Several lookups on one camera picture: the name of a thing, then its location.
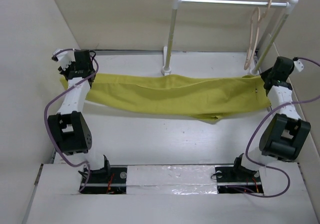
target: fabric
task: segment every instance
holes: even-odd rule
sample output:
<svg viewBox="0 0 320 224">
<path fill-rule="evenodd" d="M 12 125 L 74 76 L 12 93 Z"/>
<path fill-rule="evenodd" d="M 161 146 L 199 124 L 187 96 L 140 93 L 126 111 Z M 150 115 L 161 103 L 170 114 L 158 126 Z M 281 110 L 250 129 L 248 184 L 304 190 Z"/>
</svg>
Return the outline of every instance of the fabric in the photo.
<svg viewBox="0 0 320 224">
<path fill-rule="evenodd" d="M 67 88 L 67 82 L 61 82 Z M 86 99 L 132 112 L 216 120 L 270 106 L 263 85 L 260 76 L 153 78 L 99 73 Z"/>
</svg>

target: metal rod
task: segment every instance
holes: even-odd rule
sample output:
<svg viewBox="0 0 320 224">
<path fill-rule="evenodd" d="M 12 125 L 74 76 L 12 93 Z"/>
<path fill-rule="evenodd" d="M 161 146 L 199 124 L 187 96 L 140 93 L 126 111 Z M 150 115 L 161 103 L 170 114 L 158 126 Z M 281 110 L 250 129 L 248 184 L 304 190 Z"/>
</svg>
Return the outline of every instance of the metal rod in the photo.
<svg viewBox="0 0 320 224">
<path fill-rule="evenodd" d="M 269 44 L 267 45 L 267 47 L 264 49 L 262 55 L 260 56 L 259 60 L 258 60 L 258 63 L 256 64 L 256 66 L 254 67 L 253 69 L 253 73 L 257 73 L 262 62 L 264 61 L 266 55 L 268 54 L 272 44 L 274 43 L 276 37 L 278 36 L 282 26 L 284 25 L 284 23 L 286 22 L 287 18 L 288 18 L 289 14 L 286 14 L 284 13 L 283 16 L 281 17 L 276 29 L 274 30 L 271 38 L 270 38 L 270 41 L 269 41 Z"/>
<path fill-rule="evenodd" d="M 236 1 L 236 0 L 181 0 L 182 3 L 211 3 L 211 4 L 229 4 L 239 6 L 267 7 L 268 2 L 257 1 Z M 288 3 L 272 2 L 271 8 L 286 8 Z"/>
<path fill-rule="evenodd" d="M 177 9 L 172 9 L 171 13 L 171 23 L 170 23 L 170 31 L 169 31 L 169 38 L 168 38 L 168 49 L 166 51 L 165 57 L 165 66 L 163 67 L 164 71 L 170 71 L 170 58 L 171 58 L 171 51 L 172 51 L 172 43 L 174 40 L 174 32 L 175 32 L 175 24 L 176 24 L 176 17 L 177 17 Z"/>
</svg>

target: olive green fabric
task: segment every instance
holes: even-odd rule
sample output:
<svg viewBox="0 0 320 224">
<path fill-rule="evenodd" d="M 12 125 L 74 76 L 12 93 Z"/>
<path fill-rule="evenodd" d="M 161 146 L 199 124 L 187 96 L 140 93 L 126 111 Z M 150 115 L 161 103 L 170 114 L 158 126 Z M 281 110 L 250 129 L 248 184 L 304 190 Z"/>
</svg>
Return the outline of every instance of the olive green fabric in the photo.
<svg viewBox="0 0 320 224">
<path fill-rule="evenodd" d="M 67 82 L 61 82 L 66 88 Z M 263 85 L 260 76 L 152 78 L 99 73 L 86 99 L 132 112 L 216 120 L 270 106 Z"/>
</svg>

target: yellow cloth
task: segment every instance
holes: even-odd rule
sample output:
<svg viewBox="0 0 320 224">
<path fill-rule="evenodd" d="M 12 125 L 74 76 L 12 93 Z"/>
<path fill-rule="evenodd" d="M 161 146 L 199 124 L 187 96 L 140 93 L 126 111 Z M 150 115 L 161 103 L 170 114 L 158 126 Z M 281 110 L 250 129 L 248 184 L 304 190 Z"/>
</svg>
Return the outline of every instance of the yellow cloth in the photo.
<svg viewBox="0 0 320 224">
<path fill-rule="evenodd" d="M 67 82 L 61 82 L 67 88 Z M 270 106 L 263 85 L 260 76 L 152 78 L 99 73 L 86 99 L 132 112 L 215 120 Z"/>
</svg>

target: vertical rack pole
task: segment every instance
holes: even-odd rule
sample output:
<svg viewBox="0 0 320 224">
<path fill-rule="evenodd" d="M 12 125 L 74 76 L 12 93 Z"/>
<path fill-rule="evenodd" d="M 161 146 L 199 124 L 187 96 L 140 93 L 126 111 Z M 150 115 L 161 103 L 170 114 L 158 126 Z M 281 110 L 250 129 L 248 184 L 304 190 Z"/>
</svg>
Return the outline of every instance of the vertical rack pole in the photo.
<svg viewBox="0 0 320 224">
<path fill-rule="evenodd" d="M 269 44 L 267 45 L 267 47 L 264 49 L 262 55 L 260 56 L 256 66 L 254 67 L 254 69 L 250 70 L 249 73 L 252 75 L 257 75 L 258 70 L 262 64 L 262 62 L 264 61 L 266 55 L 268 54 L 272 44 L 274 43 L 276 37 L 278 36 L 282 26 L 284 25 L 284 23 L 286 22 L 289 14 L 291 14 L 291 12 L 293 11 L 295 5 L 299 2 L 299 0 L 289 0 L 289 5 L 287 6 L 283 16 L 281 17 L 278 25 L 276 26 L 274 32 L 271 35 L 271 38 L 269 40 Z"/>
<path fill-rule="evenodd" d="M 169 38 L 168 38 L 168 45 L 163 49 L 163 55 L 165 56 L 165 63 L 161 69 L 161 73 L 163 75 L 168 75 L 171 73 L 170 68 L 170 58 L 172 52 L 172 44 L 174 40 L 174 32 L 175 32 L 175 24 L 176 24 L 176 17 L 177 17 L 177 9 L 181 0 L 173 0 L 174 3 L 172 5 L 172 13 L 171 13 L 171 23 L 170 23 L 170 31 L 169 31 Z"/>
</svg>

